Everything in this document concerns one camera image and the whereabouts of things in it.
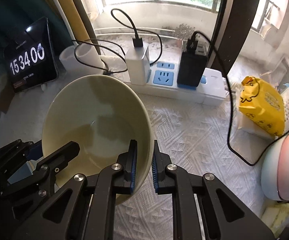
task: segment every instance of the power outlet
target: power outlet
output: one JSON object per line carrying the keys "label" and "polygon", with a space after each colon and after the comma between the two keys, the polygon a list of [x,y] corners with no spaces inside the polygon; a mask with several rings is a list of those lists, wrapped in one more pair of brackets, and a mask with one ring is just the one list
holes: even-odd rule
{"label": "power outlet", "polygon": [[153,77],[153,83],[157,85],[172,86],[173,76],[173,72],[156,70]]}
{"label": "power outlet", "polygon": [[157,67],[174,69],[174,64],[173,63],[167,63],[167,62],[158,62]]}

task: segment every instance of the black charger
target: black charger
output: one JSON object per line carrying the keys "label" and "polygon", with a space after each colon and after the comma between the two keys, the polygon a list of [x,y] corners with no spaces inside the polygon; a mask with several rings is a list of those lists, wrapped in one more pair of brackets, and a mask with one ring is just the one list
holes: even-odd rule
{"label": "black charger", "polygon": [[197,87],[208,63],[206,46],[198,44],[196,33],[188,39],[185,49],[182,49],[179,60],[179,70],[177,77],[178,85]]}

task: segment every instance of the window frame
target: window frame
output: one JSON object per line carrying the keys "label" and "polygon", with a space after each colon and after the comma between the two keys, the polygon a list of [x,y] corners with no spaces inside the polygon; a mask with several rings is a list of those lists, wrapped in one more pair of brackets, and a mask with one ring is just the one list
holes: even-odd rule
{"label": "window frame", "polygon": [[164,1],[164,0],[130,1],[130,2],[111,3],[111,4],[107,4],[106,0],[101,0],[101,1],[102,1],[103,7],[105,7],[107,5],[120,5],[120,4],[135,3],[135,2],[137,2],[137,3],[161,3],[161,4],[163,3],[163,4],[171,4],[171,5],[189,6],[189,7],[193,7],[193,8],[197,8],[197,9],[213,12],[213,13],[218,13],[218,11],[217,11],[218,0],[213,0],[211,8],[207,8],[207,7],[203,7],[203,6],[199,6],[199,5],[194,5],[194,4],[189,4],[189,3],[181,3],[181,2],[174,2],[174,1]]}
{"label": "window frame", "polygon": [[260,33],[260,30],[261,30],[263,21],[264,21],[264,19],[266,17],[268,6],[269,6],[270,3],[272,4],[272,6],[274,6],[274,7],[279,9],[279,7],[274,2],[272,2],[271,0],[265,0],[265,5],[264,5],[263,11],[262,11],[262,15],[261,15],[260,21],[258,23],[258,27],[254,28],[254,27],[251,26],[251,29],[254,30],[257,33]]}

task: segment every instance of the ceramic bowl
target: ceramic bowl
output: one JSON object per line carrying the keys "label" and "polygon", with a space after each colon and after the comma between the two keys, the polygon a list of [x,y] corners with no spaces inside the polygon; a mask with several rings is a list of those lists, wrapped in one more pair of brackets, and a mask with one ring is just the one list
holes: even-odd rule
{"label": "ceramic bowl", "polygon": [[[151,165],[153,134],[147,111],[136,93],[110,76],[89,75],[68,84],[49,107],[42,134],[46,157],[70,141],[80,146],[77,157],[56,175],[63,186],[72,176],[90,176],[116,162],[129,142],[138,142],[136,186],[143,184]],[[129,195],[118,195],[122,203]]]}

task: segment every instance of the white charger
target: white charger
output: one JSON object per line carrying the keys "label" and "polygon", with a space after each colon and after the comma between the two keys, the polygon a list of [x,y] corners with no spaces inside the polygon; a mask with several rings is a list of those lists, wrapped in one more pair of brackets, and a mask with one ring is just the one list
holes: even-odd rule
{"label": "white charger", "polygon": [[125,59],[131,84],[144,86],[150,71],[148,43],[144,42],[143,47],[130,47]]}

